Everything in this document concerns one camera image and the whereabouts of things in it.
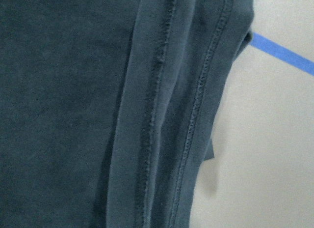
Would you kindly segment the black graphic t-shirt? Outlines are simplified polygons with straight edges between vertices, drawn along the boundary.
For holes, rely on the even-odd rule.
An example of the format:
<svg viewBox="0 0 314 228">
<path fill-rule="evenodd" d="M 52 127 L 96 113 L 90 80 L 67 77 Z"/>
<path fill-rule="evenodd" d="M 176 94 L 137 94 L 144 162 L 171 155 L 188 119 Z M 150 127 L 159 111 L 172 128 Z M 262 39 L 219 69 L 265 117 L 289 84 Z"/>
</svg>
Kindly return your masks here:
<svg viewBox="0 0 314 228">
<path fill-rule="evenodd" d="M 254 0 L 0 0 L 0 225 L 187 228 Z"/>
</svg>

